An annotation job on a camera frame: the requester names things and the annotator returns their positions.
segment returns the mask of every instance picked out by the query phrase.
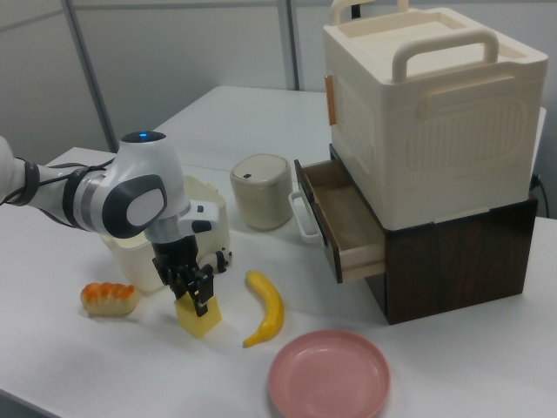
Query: white canister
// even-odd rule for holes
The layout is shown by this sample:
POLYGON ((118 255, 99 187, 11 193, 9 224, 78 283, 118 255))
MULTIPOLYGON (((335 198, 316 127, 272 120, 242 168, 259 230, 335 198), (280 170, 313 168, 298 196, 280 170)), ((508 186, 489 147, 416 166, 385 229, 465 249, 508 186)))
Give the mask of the white canister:
POLYGON ((271 154, 252 155, 236 164, 230 179, 240 216, 249 227, 278 228, 292 216, 288 203, 292 174, 286 159, 271 154))

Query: wooden drawer unit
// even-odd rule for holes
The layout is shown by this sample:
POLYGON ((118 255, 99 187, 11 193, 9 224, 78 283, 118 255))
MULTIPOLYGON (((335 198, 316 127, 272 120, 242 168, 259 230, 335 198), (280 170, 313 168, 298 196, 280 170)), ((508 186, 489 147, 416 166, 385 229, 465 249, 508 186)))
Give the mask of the wooden drawer unit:
POLYGON ((522 293, 537 200, 386 230, 331 147, 332 160, 295 161, 338 283, 365 279, 390 324, 522 293))

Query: toy banana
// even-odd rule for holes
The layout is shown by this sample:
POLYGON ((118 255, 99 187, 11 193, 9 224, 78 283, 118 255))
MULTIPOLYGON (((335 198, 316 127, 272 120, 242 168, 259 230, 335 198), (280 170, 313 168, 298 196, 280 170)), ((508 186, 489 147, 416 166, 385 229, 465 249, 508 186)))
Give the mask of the toy banana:
POLYGON ((265 317, 255 333, 244 340, 244 347, 248 348, 279 333, 285 320, 285 307, 279 292, 263 274, 251 270, 245 274, 245 279, 265 303, 265 317))

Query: toy bread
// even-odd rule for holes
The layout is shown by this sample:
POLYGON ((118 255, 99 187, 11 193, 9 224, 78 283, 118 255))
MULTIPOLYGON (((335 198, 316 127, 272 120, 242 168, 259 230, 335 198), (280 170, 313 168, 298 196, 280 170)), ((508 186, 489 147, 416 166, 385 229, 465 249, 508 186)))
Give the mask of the toy bread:
POLYGON ((90 283, 81 291, 81 303, 89 315, 122 316, 131 313, 139 302, 133 285, 90 283))

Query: pink plate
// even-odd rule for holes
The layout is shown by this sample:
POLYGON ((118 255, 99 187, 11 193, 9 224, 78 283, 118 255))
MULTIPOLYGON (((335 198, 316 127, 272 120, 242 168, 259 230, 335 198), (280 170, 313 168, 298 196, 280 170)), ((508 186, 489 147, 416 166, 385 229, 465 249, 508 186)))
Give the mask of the pink plate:
POLYGON ((301 335, 278 352, 269 370, 269 394, 288 418, 372 417, 390 384, 379 349, 347 331, 301 335))

